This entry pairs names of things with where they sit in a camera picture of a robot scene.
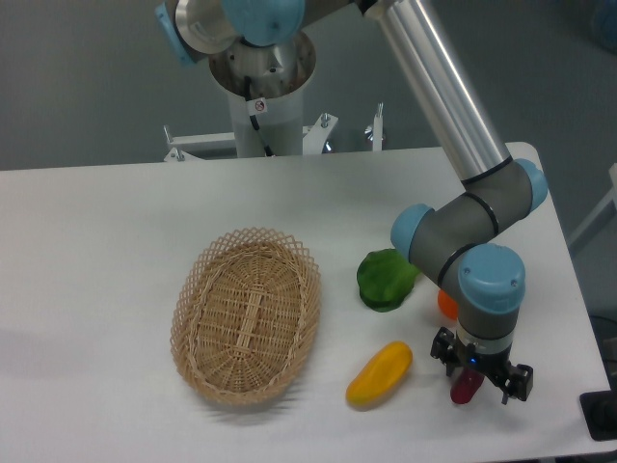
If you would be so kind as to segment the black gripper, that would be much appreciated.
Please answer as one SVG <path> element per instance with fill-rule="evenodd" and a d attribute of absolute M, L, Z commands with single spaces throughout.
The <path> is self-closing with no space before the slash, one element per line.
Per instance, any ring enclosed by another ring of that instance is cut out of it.
<path fill-rule="evenodd" d="M 433 338 L 430 356 L 445 366 L 445 375 L 451 377 L 460 366 L 486 376 L 502 391 L 501 403 L 510 399 L 527 401 L 533 388 L 533 367 L 509 362 L 512 336 L 485 340 L 467 332 L 455 334 L 441 327 Z"/>

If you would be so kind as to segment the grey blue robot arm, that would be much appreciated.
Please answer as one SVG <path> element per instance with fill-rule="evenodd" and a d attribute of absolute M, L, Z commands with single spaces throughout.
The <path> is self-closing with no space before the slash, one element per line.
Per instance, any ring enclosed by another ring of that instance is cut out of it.
<path fill-rule="evenodd" d="M 155 15 L 179 62 L 208 61 L 232 96 L 237 154 L 257 157 L 304 152 L 300 107 L 287 102 L 314 70 L 304 30 L 341 8 L 339 1 L 165 1 Z M 361 1 L 358 9 L 379 24 L 464 188 L 440 209 L 407 208 L 390 232 L 399 254 L 459 306 L 456 328 L 438 332 L 431 354 L 448 371 L 487 378 L 505 399 L 526 400 L 533 370 L 509 359 L 525 270 L 495 238 L 544 201 L 546 179 L 499 140 L 427 2 Z"/>

